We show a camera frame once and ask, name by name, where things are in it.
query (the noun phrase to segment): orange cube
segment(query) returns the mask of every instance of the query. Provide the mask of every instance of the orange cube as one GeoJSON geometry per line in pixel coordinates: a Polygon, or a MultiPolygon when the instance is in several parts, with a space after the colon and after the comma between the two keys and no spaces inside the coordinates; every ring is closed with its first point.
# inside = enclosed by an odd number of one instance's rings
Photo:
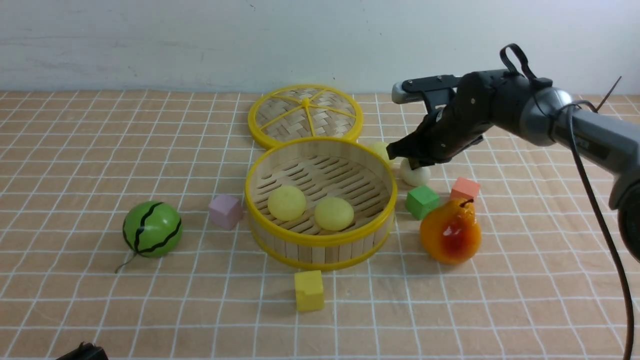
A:
{"type": "Polygon", "coordinates": [[[480,184],[473,180],[459,177],[451,188],[450,199],[462,198],[465,200],[475,199],[480,193],[480,184]]]}

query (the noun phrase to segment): green ball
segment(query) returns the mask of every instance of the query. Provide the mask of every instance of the green ball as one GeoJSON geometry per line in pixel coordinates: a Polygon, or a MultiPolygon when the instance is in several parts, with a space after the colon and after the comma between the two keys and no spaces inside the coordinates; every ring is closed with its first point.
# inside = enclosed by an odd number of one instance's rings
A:
{"type": "Polygon", "coordinates": [[[182,218],[169,204],[147,201],[131,209],[122,223],[122,235],[135,253],[160,258],[182,237],[182,218]]]}

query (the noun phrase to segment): bamboo steamer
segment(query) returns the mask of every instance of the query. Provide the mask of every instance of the bamboo steamer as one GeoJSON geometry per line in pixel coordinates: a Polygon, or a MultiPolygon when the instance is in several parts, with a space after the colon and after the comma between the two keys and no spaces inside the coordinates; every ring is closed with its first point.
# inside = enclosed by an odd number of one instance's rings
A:
{"type": "Polygon", "coordinates": [[[375,254],[394,226],[397,185],[391,168],[368,148],[332,137],[300,138],[263,154],[250,169],[245,201],[251,232],[270,256],[305,270],[338,270],[375,254]],[[276,220],[267,208],[269,194],[282,185],[297,186],[307,198],[296,220],[276,220]],[[315,205],[326,196],[347,200],[354,209],[342,231],[321,229],[315,205]]]}
{"type": "Polygon", "coordinates": [[[249,110],[248,125],[253,139],[270,149],[315,136],[355,141],[363,118],[360,105],[348,94],[329,86],[302,84],[261,97],[249,110]]]}

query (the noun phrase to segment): white ball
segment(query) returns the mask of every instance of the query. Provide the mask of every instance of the white ball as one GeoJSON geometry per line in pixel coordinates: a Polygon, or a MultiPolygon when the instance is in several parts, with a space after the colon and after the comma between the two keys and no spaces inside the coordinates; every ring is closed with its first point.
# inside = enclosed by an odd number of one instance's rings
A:
{"type": "Polygon", "coordinates": [[[410,186],[418,187],[426,185],[431,177],[431,171],[428,167],[421,167],[411,170],[408,159],[402,159],[400,162],[400,177],[410,186]]]}

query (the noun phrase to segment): yellow rim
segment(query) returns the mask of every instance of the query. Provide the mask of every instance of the yellow rim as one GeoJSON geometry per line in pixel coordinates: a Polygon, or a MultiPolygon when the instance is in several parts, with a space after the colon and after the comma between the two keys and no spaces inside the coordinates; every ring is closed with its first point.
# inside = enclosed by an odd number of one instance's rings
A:
{"type": "MultiPolygon", "coordinates": [[[[312,126],[312,120],[311,120],[311,116],[309,114],[309,110],[308,107],[303,106],[302,102],[297,100],[297,99],[292,99],[286,96],[280,96],[278,95],[281,92],[285,92],[285,91],[289,91],[289,90],[294,90],[297,88],[317,88],[320,89],[320,91],[315,94],[311,99],[314,99],[315,97],[317,97],[318,95],[320,95],[321,93],[325,92],[325,91],[331,91],[331,92],[335,92],[336,94],[342,96],[343,98],[345,98],[350,105],[353,107],[353,109],[355,110],[356,114],[352,115],[349,113],[344,113],[338,109],[331,109],[331,108],[327,108],[326,106],[320,106],[320,105],[310,105],[310,107],[312,108],[321,108],[321,109],[325,109],[325,110],[331,110],[337,113],[341,113],[343,115],[349,116],[349,117],[353,117],[355,119],[355,121],[353,122],[353,126],[351,127],[351,129],[342,137],[345,140],[351,140],[351,141],[355,141],[359,136],[360,133],[362,132],[362,123],[364,121],[364,116],[362,114],[362,109],[360,107],[360,105],[348,94],[345,94],[344,92],[341,92],[338,89],[329,87],[329,86],[324,86],[324,85],[314,85],[314,84],[301,84],[301,85],[293,85],[293,86],[287,86],[285,88],[281,88],[278,90],[275,90],[273,92],[268,93],[267,95],[261,97],[260,99],[258,99],[258,101],[256,101],[253,106],[251,107],[251,109],[249,110],[249,116],[248,116],[248,123],[249,123],[249,131],[251,131],[251,134],[253,136],[253,139],[255,140],[255,142],[257,142],[258,144],[260,144],[260,146],[262,146],[265,149],[271,149],[272,147],[276,147],[278,145],[281,145],[282,142],[279,142],[278,140],[275,140],[274,138],[265,135],[262,132],[262,128],[264,128],[265,126],[258,126],[258,123],[256,123],[255,121],[255,115],[258,112],[258,109],[260,108],[260,106],[262,106],[262,104],[269,98],[272,97],[276,97],[278,99],[285,99],[288,101],[292,101],[292,102],[298,102],[300,103],[300,106],[295,107],[295,109],[288,111],[289,112],[293,112],[293,111],[297,111],[300,110],[301,108],[305,109],[305,111],[307,112],[307,118],[309,120],[309,128],[310,131],[312,133],[312,136],[315,136],[315,129],[312,126]]],[[[283,116],[285,116],[287,113],[280,115],[279,117],[272,119],[271,121],[268,122],[267,125],[270,125],[274,122],[276,122],[277,120],[280,120],[280,118],[282,118],[283,116]]]]}
{"type": "Polygon", "coordinates": [[[371,250],[365,252],[364,254],[358,256],[357,258],[353,258],[347,261],[341,261],[340,263],[332,263],[332,264],[312,264],[312,263],[303,263],[301,261],[296,261],[296,260],[292,260],[289,258],[285,258],[284,256],[278,254],[277,252],[273,251],[273,249],[271,249],[270,247],[268,247],[260,238],[260,236],[258,236],[258,234],[254,231],[253,226],[249,225],[249,228],[251,229],[251,233],[253,234],[253,239],[255,240],[255,242],[258,244],[258,246],[267,253],[267,255],[271,256],[272,258],[278,260],[279,262],[285,264],[285,265],[289,265],[293,268],[300,268],[300,269],[304,269],[304,270],[320,270],[320,271],[335,271],[335,270],[342,270],[345,268],[349,268],[351,266],[357,265],[363,261],[365,261],[366,259],[369,259],[371,256],[375,255],[375,253],[378,252],[378,250],[380,250],[380,248],[387,242],[387,238],[389,237],[389,234],[391,233],[391,231],[387,231],[386,235],[384,238],[382,238],[382,240],[380,240],[380,242],[378,244],[376,244],[376,246],[374,246],[371,250]]]}
{"type": "Polygon", "coordinates": [[[378,228],[380,228],[384,222],[387,220],[387,218],[389,216],[391,216],[395,210],[396,207],[396,199],[397,199],[397,193],[398,193],[398,189],[397,189],[397,184],[396,184],[396,179],[394,178],[394,174],[393,171],[391,170],[391,167],[389,166],[389,164],[385,161],[382,160],[381,157],[379,157],[375,152],[371,151],[369,148],[364,147],[363,145],[360,145],[359,143],[356,142],[352,142],[349,140],[346,140],[344,138],[323,138],[323,137],[317,137],[317,138],[300,138],[300,139],[295,139],[292,140],[290,142],[284,143],[282,145],[279,145],[277,147],[273,147],[270,150],[267,150],[254,164],[253,166],[251,166],[251,169],[249,170],[249,173],[247,174],[246,177],[246,182],[244,183],[244,199],[245,199],[245,203],[246,203],[246,207],[249,211],[249,213],[251,214],[251,216],[260,224],[260,226],[262,226],[263,228],[265,228],[266,231],[270,232],[271,234],[274,234],[275,236],[291,242],[291,243],[296,243],[298,245],[305,245],[305,246],[336,246],[336,245],[342,245],[342,244],[346,244],[346,243],[351,243],[355,240],[359,240],[360,238],[363,238],[371,233],[373,233],[375,230],[377,230],[378,228]],[[294,145],[297,143],[303,143],[303,142],[312,142],[312,141],[328,141],[328,142],[342,142],[342,143],[348,143],[351,144],[355,147],[360,148],[361,150],[364,150],[366,152],[368,152],[369,154],[372,154],[376,159],[379,159],[380,163],[385,167],[385,169],[387,170],[387,176],[389,176],[389,178],[391,178],[391,196],[389,199],[389,203],[385,206],[385,208],[382,210],[382,212],[373,220],[371,220],[368,224],[359,227],[358,229],[354,229],[351,231],[347,231],[346,233],[337,233],[337,234],[331,234],[331,235],[309,235],[309,234],[298,234],[295,233],[293,231],[284,229],[280,226],[277,226],[276,224],[272,223],[271,221],[269,221],[266,217],[264,217],[260,211],[258,210],[258,208],[255,206],[255,204],[253,203],[253,199],[251,197],[251,178],[253,177],[253,173],[255,173],[255,169],[271,154],[273,154],[275,151],[279,150],[279,149],[283,149],[287,146],[290,145],[294,145]]]}

